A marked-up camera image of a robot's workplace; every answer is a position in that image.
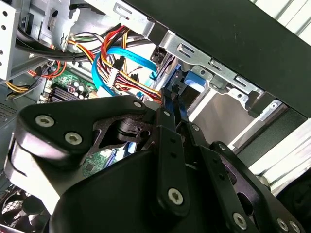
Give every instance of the blue plastic tab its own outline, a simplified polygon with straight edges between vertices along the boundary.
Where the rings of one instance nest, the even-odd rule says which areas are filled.
[[[206,87],[206,80],[189,71],[185,77],[184,84],[202,93]]]

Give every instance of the white connector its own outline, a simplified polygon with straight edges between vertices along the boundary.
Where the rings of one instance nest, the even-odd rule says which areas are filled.
[[[118,73],[119,73],[119,71],[117,69],[111,68],[110,75],[109,75],[109,78],[108,78],[108,83],[107,83],[108,87],[112,87],[113,86],[113,84],[115,83],[115,80],[116,80],[116,77],[117,77]]]

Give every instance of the cooling fan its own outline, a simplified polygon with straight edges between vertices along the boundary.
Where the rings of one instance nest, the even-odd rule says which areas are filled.
[[[17,202],[17,208],[1,212],[0,221],[25,233],[41,233],[50,218],[42,201],[19,190],[3,202],[2,209]]]

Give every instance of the cable connector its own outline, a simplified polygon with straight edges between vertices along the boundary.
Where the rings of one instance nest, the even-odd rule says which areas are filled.
[[[108,83],[107,83],[108,87],[112,87],[113,84],[115,83],[116,77],[124,65],[124,61],[125,61],[125,57],[122,56],[120,57],[120,59],[116,60],[114,64],[112,65],[109,78],[108,78]]]

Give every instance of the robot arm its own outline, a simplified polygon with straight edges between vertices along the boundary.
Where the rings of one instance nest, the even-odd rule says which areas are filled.
[[[51,233],[305,232],[224,143],[205,141],[178,96],[161,98],[155,111],[119,96],[20,112],[5,173],[42,199]],[[82,177],[87,156],[126,142],[134,154]]]

